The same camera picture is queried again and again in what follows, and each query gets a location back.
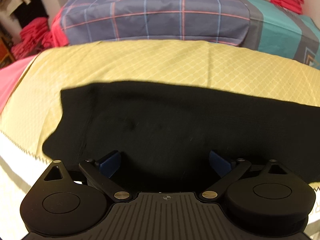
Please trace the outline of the teal and grey bedsheet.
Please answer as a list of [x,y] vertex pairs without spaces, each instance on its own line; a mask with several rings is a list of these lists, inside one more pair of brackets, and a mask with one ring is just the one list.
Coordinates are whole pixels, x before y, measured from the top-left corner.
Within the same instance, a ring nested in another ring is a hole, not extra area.
[[319,29],[310,17],[264,0],[241,1],[251,20],[242,47],[319,69]]

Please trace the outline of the yellow patterned bed cover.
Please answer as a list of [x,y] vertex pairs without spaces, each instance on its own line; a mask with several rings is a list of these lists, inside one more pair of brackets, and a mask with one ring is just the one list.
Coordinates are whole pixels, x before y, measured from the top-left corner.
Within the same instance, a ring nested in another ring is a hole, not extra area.
[[[60,93],[92,83],[151,82],[200,87],[319,108],[319,70],[284,57],[201,41],[94,42],[54,48],[29,63],[1,112],[1,133],[25,154],[49,163],[42,150],[62,118]],[[112,179],[128,190],[201,191],[209,183],[183,175],[178,182],[145,183],[132,163]]]

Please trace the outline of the black pants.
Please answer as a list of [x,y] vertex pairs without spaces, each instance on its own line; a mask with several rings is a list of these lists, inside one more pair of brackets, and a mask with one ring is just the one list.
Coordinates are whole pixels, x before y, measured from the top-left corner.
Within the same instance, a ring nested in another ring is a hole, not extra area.
[[190,86],[120,81],[60,93],[62,118],[44,154],[75,165],[125,152],[145,183],[209,183],[210,152],[227,161],[276,159],[319,180],[319,108]]

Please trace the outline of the pink bed sheet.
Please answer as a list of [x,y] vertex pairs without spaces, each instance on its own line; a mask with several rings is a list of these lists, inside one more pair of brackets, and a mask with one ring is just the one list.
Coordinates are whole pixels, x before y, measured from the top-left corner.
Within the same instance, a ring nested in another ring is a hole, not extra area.
[[18,60],[11,65],[1,69],[0,73],[0,110],[3,111],[7,101],[16,88],[22,74],[35,56],[29,56]]

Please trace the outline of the red cloth pile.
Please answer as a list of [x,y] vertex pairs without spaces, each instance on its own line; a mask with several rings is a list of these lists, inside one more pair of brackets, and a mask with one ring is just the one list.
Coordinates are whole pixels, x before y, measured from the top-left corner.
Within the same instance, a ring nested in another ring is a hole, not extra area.
[[69,45],[68,38],[61,27],[63,8],[56,14],[49,26],[48,19],[38,17],[20,32],[20,43],[11,49],[16,60],[40,53],[46,49]]

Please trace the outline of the blue plaid folded quilt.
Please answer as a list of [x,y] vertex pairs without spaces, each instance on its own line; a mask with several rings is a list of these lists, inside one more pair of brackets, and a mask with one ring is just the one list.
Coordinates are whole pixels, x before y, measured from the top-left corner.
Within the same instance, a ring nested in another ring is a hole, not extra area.
[[71,45],[191,40],[238,46],[250,13],[240,0],[68,0],[60,24]]

